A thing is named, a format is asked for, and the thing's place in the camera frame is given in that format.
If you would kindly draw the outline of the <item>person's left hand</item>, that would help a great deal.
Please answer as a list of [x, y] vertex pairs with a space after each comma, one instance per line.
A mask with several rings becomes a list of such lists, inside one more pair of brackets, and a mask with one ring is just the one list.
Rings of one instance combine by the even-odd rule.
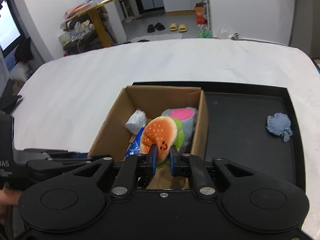
[[3, 219], [9, 206], [18, 205], [18, 201], [22, 195], [22, 191], [4, 187], [0, 190], [1, 219]]

